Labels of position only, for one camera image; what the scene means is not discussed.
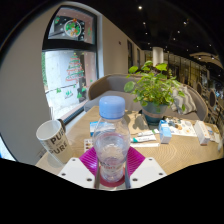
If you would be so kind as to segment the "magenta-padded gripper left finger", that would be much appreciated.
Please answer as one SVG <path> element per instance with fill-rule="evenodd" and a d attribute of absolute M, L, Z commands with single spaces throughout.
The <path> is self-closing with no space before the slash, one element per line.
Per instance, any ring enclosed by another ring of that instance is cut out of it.
<path fill-rule="evenodd" d="M 94 148 L 87 150 L 80 158 L 72 157 L 58 174 L 84 188 L 94 188 L 98 172 L 98 159 Z"/>

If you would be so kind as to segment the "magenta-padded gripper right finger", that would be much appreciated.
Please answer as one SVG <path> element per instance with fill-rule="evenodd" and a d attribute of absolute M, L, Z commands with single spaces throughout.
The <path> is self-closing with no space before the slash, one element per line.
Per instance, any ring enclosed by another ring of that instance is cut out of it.
<path fill-rule="evenodd" d="M 125 167 L 127 189 L 140 188 L 166 176 L 165 171 L 153 157 L 144 157 L 130 147 Z"/>

